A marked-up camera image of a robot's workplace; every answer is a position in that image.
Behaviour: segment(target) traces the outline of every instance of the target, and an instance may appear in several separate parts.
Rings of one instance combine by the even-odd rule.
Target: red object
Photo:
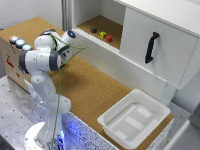
[[[110,36],[110,35],[106,36],[106,41],[107,42],[111,42],[112,41],[112,36]]]
[[[18,77],[20,77],[20,75],[18,73],[16,73]]]
[[[12,68],[14,68],[14,65],[13,65],[13,63],[12,63],[12,61],[11,61],[11,59],[10,59],[10,56],[8,56],[6,62],[7,62]]]

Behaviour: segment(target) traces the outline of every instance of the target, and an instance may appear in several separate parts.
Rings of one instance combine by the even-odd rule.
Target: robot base
[[[49,150],[48,146],[42,148],[39,146],[39,142],[35,139],[40,129],[43,127],[44,122],[40,122],[32,126],[25,135],[24,138],[24,150]],[[69,139],[65,140],[65,145],[69,145]]]

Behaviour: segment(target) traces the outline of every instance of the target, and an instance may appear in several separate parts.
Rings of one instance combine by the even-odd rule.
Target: black handle
[[[145,63],[148,64],[149,62],[151,62],[153,60],[153,57],[151,57],[151,53],[153,50],[153,45],[154,45],[154,40],[157,39],[160,35],[156,32],[153,32],[153,36],[151,37],[150,41],[149,41],[149,45],[148,45],[148,49],[147,49],[147,54],[145,57]]]

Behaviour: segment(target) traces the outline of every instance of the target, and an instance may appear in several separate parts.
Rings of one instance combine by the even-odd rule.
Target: open shelf
[[[106,38],[104,39],[100,38],[100,32],[102,31],[106,32],[106,35],[112,36],[112,41],[109,43],[107,42],[107,43],[116,47],[117,49],[120,49],[122,30],[123,30],[122,25],[112,20],[109,20],[103,16],[98,16],[83,24],[78,25],[77,27],[104,42],[107,42]],[[92,33],[90,31],[91,27],[96,27],[97,33]]]

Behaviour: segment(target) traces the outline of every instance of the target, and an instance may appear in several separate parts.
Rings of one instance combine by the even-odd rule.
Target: cubby compartment
[[[126,6],[114,0],[74,0],[73,28],[79,28],[88,34],[120,49]],[[100,32],[112,36],[112,41],[100,38]]]

